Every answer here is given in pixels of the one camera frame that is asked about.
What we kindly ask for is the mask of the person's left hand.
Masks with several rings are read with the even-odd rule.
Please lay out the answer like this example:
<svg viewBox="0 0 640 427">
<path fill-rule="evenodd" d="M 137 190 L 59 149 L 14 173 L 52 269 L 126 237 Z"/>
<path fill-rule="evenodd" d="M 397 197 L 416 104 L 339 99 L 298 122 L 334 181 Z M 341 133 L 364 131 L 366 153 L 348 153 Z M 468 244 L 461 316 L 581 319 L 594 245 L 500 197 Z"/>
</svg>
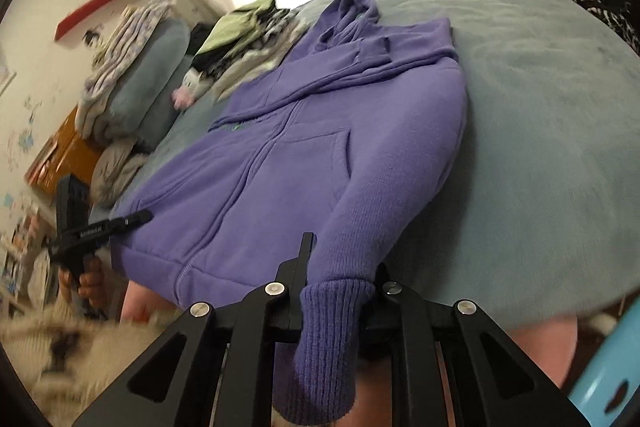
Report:
<svg viewBox="0 0 640 427">
<path fill-rule="evenodd" d="M 104 283 L 102 262 L 98 257 L 90 258 L 85 264 L 85 272 L 75 283 L 70 271 L 58 269 L 58 285 L 60 294 L 66 303 L 72 303 L 73 295 L 87 299 L 94 309 L 104 310 L 107 305 L 107 292 Z"/>
</svg>

